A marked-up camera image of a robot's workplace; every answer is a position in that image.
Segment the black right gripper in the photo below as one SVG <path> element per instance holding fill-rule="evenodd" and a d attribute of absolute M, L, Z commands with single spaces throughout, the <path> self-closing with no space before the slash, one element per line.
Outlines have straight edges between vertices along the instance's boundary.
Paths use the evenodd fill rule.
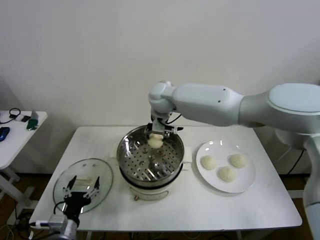
<path fill-rule="evenodd" d="M 166 124 L 165 121 L 167 120 L 166 114 L 152 114 L 151 115 L 152 123 L 148 123 L 146 125 L 146 136 L 149 137 L 150 134 L 153 132 L 155 134 L 163 134 L 164 138 L 169 138 L 171 131 L 165 129 Z"/>

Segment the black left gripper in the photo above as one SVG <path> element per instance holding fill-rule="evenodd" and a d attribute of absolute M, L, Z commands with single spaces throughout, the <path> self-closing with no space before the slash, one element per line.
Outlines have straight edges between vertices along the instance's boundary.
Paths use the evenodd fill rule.
<path fill-rule="evenodd" d="M 83 191 L 72 191 L 72 188 L 75 184 L 77 176 L 75 175 L 67 184 L 66 187 L 62 188 L 64 202 L 66 208 L 64 214 L 66 216 L 79 216 L 81 209 L 84 206 L 85 198 L 94 199 L 100 193 L 100 177 L 98 176 L 93 189 L 85 194 Z"/>

